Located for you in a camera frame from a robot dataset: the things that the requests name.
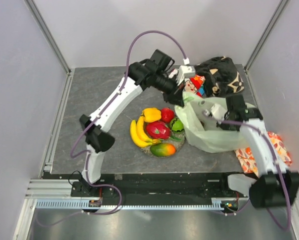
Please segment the green fake round fruit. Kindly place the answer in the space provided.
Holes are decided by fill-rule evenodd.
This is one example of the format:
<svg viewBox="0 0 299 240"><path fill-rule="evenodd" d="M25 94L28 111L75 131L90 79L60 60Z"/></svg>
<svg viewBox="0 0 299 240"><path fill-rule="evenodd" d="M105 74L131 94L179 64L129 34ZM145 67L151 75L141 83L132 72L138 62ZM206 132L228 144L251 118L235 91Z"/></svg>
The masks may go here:
<svg viewBox="0 0 299 240"><path fill-rule="evenodd" d="M178 117L174 117L169 123L169 128L174 133L181 133L184 130L184 125Z"/></svg>

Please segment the red fake apple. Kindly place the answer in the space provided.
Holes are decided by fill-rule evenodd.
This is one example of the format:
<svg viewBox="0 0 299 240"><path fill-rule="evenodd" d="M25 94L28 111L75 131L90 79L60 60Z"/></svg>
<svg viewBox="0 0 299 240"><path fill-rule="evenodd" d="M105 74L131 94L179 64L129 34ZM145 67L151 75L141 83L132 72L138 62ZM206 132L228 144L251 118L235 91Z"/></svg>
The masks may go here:
<svg viewBox="0 0 299 240"><path fill-rule="evenodd" d="M162 108L160 112L161 112L160 120L166 124L169 124L172 121L172 119L175 117L174 111L171 110L169 107Z"/></svg>

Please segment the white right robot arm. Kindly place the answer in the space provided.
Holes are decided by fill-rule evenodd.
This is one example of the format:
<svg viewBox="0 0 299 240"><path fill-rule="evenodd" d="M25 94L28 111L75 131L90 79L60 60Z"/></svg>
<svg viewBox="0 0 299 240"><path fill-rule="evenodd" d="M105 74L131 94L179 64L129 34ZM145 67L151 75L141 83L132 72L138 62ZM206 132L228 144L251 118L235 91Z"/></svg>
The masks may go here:
<svg viewBox="0 0 299 240"><path fill-rule="evenodd" d="M258 108L248 107L240 94L225 100L227 112L217 126L242 134L255 159L258 179L231 174L218 184L219 193L224 197L242 193L256 209L291 207L299 190L299 173L291 171L279 156Z"/></svg>

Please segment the yellow fake banana bunch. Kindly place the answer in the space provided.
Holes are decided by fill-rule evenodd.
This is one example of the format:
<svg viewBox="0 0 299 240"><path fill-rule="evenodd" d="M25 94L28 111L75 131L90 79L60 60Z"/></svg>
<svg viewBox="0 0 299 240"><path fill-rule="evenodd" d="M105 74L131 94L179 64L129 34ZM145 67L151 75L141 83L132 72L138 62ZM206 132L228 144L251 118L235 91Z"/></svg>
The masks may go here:
<svg viewBox="0 0 299 240"><path fill-rule="evenodd" d="M161 140L159 139L152 139L148 137L144 130L144 123L144 116L140 116L138 121L132 120L130 124L130 136L134 144L139 148L145 148L161 143Z"/></svg>

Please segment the red fake dragon fruit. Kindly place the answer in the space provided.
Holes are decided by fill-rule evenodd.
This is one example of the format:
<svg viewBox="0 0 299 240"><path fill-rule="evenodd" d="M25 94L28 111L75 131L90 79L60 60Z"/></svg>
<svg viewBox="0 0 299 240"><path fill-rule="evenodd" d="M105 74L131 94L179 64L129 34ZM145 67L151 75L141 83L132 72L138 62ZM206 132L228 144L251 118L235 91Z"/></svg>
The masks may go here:
<svg viewBox="0 0 299 240"><path fill-rule="evenodd" d="M148 123L145 127L145 130L154 139L173 140L176 142L182 141L182 139L176 137L170 128L162 121Z"/></svg>

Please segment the avocado print plastic bag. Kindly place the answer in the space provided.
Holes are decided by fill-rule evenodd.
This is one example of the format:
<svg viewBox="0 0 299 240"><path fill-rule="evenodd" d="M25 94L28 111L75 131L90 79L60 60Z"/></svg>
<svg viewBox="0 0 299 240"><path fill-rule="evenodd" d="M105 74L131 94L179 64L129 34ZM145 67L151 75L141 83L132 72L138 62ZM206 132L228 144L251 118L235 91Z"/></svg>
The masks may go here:
<svg viewBox="0 0 299 240"><path fill-rule="evenodd" d="M219 105L227 109L226 99L222 97L202 98L194 93L182 93L184 107L175 106L175 113L183 124L188 143L208 153L222 153L249 147L247 140L239 131L223 130L217 122L203 112Z"/></svg>

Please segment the orange green fake mango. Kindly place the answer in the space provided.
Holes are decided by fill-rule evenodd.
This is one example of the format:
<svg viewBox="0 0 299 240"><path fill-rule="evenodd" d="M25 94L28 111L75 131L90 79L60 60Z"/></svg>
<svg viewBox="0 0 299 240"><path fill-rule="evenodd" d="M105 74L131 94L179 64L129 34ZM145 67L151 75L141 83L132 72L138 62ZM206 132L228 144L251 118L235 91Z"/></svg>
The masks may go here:
<svg viewBox="0 0 299 240"><path fill-rule="evenodd" d="M156 157L169 157L176 153L176 148L171 143L159 143L150 147L150 152Z"/></svg>

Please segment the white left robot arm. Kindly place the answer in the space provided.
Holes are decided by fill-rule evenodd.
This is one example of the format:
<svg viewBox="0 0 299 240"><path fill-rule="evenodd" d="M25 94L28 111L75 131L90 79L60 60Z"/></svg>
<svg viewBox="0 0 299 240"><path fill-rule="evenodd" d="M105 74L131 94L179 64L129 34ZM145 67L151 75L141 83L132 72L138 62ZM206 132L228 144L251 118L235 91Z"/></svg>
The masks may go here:
<svg viewBox="0 0 299 240"><path fill-rule="evenodd" d="M184 106L184 84L168 78L166 71L174 60L160 50L155 50L149 59L134 62L129 65L117 88L106 99L98 110L89 116L83 114L79 122L83 129L87 156L82 177L82 191L89 197L99 192L97 181L101 177L101 167L105 153L115 143L115 138L109 133L116 118L129 103L153 87L163 93L165 102L180 107Z"/></svg>

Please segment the yellow fake bell pepper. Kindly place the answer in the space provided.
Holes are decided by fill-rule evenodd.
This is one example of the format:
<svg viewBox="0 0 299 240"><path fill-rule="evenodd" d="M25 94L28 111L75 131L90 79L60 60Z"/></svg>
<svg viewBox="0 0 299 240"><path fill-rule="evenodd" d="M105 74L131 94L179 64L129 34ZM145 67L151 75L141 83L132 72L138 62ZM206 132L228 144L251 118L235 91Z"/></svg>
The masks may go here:
<svg viewBox="0 0 299 240"><path fill-rule="evenodd" d="M144 121L146 123L153 123L159 121L162 118L161 111L155 107L145 108L142 111L141 116L144 117Z"/></svg>

